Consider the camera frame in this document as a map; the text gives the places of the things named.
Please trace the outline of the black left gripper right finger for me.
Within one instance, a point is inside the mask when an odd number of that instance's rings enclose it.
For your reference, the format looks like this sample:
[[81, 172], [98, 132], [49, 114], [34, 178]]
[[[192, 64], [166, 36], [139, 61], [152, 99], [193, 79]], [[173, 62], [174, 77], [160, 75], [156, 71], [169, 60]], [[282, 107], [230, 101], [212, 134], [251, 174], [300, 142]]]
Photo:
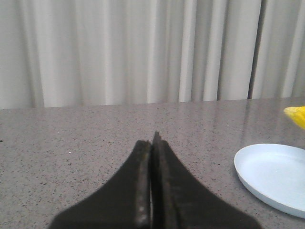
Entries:
[[221, 200], [182, 164], [155, 132], [151, 159], [154, 229], [258, 229], [253, 217]]

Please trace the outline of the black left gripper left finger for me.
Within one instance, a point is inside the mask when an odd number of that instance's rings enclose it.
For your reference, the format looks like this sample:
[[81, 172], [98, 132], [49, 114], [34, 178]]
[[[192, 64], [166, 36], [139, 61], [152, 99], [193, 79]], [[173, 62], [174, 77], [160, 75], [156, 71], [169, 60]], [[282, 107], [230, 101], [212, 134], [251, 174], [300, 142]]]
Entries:
[[92, 195], [58, 214], [50, 228], [150, 228], [151, 147], [137, 141], [119, 170]]

